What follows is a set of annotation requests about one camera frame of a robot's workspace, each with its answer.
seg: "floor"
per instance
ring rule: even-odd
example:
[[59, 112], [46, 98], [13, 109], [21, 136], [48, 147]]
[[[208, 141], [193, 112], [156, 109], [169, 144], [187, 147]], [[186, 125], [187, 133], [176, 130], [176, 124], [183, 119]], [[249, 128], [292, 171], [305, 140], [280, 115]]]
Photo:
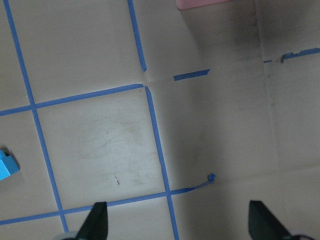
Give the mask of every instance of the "floor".
[[320, 239], [319, 15], [1, 1], [0, 149], [20, 166], [0, 181], [1, 239], [52, 240], [107, 201], [109, 240], [249, 240], [249, 200]]

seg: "pink block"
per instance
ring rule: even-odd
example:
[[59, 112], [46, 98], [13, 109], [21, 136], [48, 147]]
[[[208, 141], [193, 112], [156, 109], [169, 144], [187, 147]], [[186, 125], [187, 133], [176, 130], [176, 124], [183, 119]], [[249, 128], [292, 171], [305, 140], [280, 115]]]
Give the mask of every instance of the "pink block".
[[230, 0], [175, 0], [175, 3], [178, 9], [184, 10], [227, 1]]

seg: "blue toy block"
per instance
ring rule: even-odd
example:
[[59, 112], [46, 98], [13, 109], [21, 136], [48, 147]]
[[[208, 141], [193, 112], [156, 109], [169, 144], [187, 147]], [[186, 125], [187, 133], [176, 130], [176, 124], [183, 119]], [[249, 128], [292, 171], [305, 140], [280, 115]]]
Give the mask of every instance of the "blue toy block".
[[12, 156], [7, 156], [4, 151], [0, 150], [0, 181], [10, 177], [19, 170]]

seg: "blue block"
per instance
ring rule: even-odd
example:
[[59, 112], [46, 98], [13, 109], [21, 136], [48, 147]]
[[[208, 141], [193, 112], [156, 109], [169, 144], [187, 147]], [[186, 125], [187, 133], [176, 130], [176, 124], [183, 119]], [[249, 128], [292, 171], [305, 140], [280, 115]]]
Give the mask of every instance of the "blue block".
[[5, 152], [0, 150], [0, 181], [19, 171], [12, 156], [6, 156]]

